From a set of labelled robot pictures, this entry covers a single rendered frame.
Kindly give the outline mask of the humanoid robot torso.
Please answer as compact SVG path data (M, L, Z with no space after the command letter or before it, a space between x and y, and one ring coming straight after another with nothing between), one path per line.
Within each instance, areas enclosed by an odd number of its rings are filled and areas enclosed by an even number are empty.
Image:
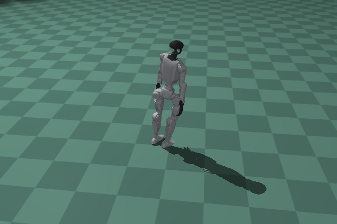
M165 55L163 58L162 65L162 80L166 83L161 89L161 97L164 99L172 100L172 95L175 91L173 88L174 84L179 80L179 72L177 70L177 64L182 63L182 61L176 57L176 61L171 61L168 59L170 53Z

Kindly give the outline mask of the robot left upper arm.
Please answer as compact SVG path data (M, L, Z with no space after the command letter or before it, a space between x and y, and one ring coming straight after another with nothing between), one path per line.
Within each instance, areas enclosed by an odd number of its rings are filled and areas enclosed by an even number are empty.
M160 54L160 68L159 68L159 72L162 73L162 65L163 65L163 58L165 55L167 55L168 53L162 53Z

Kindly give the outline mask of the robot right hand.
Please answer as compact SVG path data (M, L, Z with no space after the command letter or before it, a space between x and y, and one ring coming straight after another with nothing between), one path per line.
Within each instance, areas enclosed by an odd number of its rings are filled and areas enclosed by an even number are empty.
M182 104L183 102L180 100L180 102L179 102L179 105L180 105L180 110L179 110L179 113L178 113L178 115L176 115L176 116L180 116L181 115L181 113L182 113L182 111L183 111L183 106L184 106L184 104Z

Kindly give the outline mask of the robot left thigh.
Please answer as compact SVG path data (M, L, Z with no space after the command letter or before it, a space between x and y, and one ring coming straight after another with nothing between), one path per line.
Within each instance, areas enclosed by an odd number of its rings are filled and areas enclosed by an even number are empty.
M155 103L155 109L156 113L153 116L154 121L160 121L162 118L162 110L163 110L163 105L164 105L164 100L161 97L161 89L157 88L153 92L153 98L154 98L154 103Z

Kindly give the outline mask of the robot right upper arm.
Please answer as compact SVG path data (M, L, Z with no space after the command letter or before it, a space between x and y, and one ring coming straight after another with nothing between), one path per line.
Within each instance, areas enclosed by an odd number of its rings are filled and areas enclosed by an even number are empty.
M177 70L179 72L179 87L182 88L182 85L185 83L184 81L185 81L187 67L183 63L178 63Z

